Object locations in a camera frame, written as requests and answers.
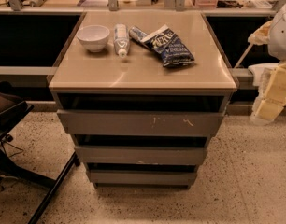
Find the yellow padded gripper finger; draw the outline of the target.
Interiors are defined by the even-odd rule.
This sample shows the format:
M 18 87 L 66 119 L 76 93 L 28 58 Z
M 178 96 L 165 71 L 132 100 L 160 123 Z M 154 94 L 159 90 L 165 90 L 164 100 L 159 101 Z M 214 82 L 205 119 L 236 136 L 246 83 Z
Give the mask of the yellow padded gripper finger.
M 269 42 L 269 30 L 271 24 L 272 21 L 264 23 L 248 37 L 248 42 L 258 46 L 267 44 Z
M 275 120 L 286 106 L 286 62 L 275 68 L 265 68 L 260 79 L 250 120 L 255 125 L 267 125 Z

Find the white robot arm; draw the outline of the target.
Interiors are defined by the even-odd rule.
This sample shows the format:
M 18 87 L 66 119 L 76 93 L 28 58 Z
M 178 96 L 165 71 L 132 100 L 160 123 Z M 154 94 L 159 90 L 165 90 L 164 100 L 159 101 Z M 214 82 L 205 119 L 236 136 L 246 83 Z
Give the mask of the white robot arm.
M 254 124 L 266 125 L 273 122 L 286 106 L 286 3 L 272 21 L 248 37 L 248 42 L 266 44 L 268 53 L 279 60 L 275 68 L 264 69 L 250 115 Z

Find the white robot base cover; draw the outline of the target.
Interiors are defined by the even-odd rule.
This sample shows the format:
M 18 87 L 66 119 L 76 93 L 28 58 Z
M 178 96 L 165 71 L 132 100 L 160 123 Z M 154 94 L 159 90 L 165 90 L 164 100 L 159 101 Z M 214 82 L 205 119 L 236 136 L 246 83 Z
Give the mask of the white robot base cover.
M 254 65 L 250 65 L 248 70 L 253 75 L 252 85 L 254 87 L 258 87 L 260 85 L 261 76 L 265 69 L 274 69 L 278 66 L 278 63 L 258 63 Z

